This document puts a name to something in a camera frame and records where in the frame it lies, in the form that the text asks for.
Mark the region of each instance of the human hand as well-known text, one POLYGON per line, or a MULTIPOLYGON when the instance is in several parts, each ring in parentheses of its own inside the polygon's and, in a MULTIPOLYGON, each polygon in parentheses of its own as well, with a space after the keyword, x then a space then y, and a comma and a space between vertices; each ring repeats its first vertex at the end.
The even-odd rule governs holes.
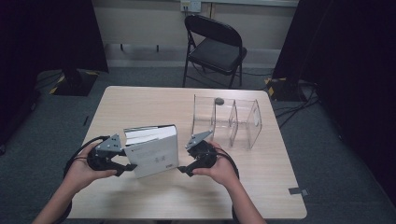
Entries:
POLYGON ((110 177, 117 173, 116 170, 94 171, 87 163, 88 153, 96 146, 90 144, 84 147, 69 168, 64 177, 63 184, 75 193, 89 186, 93 180, 110 177))
MULTIPOLYGON (((218 153, 224 154, 220 149, 221 146, 216 142, 208 142, 212 145, 218 153)), ((239 181, 235 170, 231 163, 223 156, 218 156, 216 163, 211 168, 196 168, 192 171, 195 175, 207 175, 212 177, 213 180, 223 185, 225 188, 230 187, 239 181)))

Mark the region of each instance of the black curtain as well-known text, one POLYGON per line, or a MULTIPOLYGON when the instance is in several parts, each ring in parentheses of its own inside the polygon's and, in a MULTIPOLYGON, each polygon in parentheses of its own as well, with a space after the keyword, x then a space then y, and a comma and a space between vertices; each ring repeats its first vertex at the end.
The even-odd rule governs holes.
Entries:
POLYGON ((394 204, 395 12, 390 0, 300 0, 274 73, 318 84, 343 140, 394 204))
POLYGON ((108 72, 91 0, 0 1, 0 140, 42 71, 108 72))

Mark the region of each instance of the chair backrest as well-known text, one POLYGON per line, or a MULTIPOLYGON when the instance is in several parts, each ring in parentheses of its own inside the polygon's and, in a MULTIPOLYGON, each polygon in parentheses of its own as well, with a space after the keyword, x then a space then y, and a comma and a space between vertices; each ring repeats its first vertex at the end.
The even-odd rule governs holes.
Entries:
POLYGON ((228 24, 201 15, 190 15, 186 17, 184 24, 188 32, 193 32, 228 45, 242 48, 241 36, 228 24))

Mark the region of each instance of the acrylic divider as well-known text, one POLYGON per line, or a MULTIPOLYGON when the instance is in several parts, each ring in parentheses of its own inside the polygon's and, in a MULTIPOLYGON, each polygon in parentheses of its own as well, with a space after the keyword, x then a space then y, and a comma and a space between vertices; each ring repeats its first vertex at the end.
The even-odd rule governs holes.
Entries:
POLYGON ((257 100, 194 96, 191 134, 213 131, 206 140, 223 148, 252 149, 262 129, 257 100))

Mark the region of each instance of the chair seat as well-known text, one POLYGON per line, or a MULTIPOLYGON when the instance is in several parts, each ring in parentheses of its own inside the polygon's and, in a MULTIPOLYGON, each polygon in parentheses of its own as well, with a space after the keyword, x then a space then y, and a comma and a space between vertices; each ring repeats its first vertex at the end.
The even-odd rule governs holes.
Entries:
MULTIPOLYGON (((206 38, 190 53, 189 60, 193 63, 206 65, 214 70, 231 73, 238 66, 238 55, 238 47, 206 38)), ((246 48, 242 48, 242 55, 243 60, 247 55, 246 48)))

